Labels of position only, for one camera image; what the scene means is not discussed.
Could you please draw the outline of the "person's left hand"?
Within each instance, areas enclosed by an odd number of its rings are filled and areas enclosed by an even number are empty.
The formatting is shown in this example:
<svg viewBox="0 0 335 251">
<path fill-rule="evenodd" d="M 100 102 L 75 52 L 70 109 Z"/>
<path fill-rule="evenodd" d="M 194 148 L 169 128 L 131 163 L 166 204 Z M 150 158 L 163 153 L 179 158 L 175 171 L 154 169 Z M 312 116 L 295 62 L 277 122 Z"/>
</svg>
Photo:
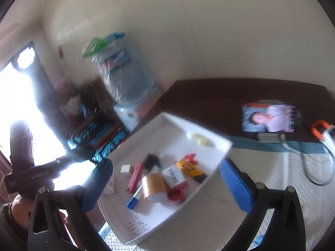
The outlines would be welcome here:
<svg viewBox="0 0 335 251">
<path fill-rule="evenodd" d="M 11 213 L 18 225 L 28 230 L 30 226 L 30 213 L 32 213 L 34 206 L 34 200 L 30 198 L 24 198 L 18 194 L 12 204 Z"/>
</svg>

